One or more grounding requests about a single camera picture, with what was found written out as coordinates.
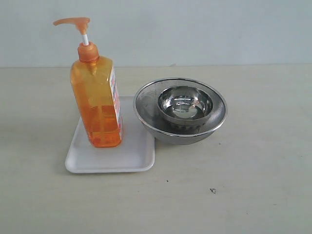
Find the white rectangular plastic tray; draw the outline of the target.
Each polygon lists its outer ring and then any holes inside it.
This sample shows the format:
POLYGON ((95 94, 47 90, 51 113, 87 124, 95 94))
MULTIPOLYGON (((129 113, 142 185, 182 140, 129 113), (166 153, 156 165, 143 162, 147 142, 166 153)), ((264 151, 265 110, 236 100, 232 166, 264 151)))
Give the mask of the white rectangular plastic tray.
POLYGON ((74 174, 130 173, 149 170, 155 162, 155 139, 133 110, 133 97, 121 96, 122 142, 112 148, 91 145, 82 120, 78 121, 65 168, 74 174))

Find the small stainless steel bowl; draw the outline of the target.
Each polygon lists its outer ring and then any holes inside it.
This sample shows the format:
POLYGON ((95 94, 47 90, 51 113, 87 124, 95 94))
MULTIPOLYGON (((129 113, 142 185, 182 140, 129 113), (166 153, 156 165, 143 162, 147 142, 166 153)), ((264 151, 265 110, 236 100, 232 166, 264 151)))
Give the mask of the small stainless steel bowl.
POLYGON ((160 116, 175 128, 194 129, 204 125, 214 104, 209 94, 188 85, 172 86, 157 97, 160 116))

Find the large steel mesh strainer bowl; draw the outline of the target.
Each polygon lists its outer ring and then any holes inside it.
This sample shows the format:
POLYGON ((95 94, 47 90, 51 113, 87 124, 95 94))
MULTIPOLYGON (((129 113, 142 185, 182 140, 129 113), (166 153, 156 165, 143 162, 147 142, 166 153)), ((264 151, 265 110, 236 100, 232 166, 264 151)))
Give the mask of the large steel mesh strainer bowl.
POLYGON ((224 123, 228 108, 224 97, 213 87, 190 78, 162 78, 154 80, 138 90, 134 97, 134 111, 145 129, 155 138, 170 144, 188 145, 206 139, 224 123), (194 129, 175 128, 159 114, 157 97, 172 86, 188 85, 210 95, 213 110, 208 121, 194 129))

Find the orange pump soap bottle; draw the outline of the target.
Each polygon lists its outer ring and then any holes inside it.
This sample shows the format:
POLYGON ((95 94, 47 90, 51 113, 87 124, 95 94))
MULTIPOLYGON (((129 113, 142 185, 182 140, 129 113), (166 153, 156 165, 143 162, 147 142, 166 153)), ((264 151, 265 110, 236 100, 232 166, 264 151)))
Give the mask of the orange pump soap bottle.
POLYGON ((115 69, 113 61, 100 56, 97 46, 89 41, 89 22, 89 18, 78 17, 59 19, 53 24, 73 24, 82 37, 70 81, 90 143, 97 148, 115 147, 123 134, 115 69))

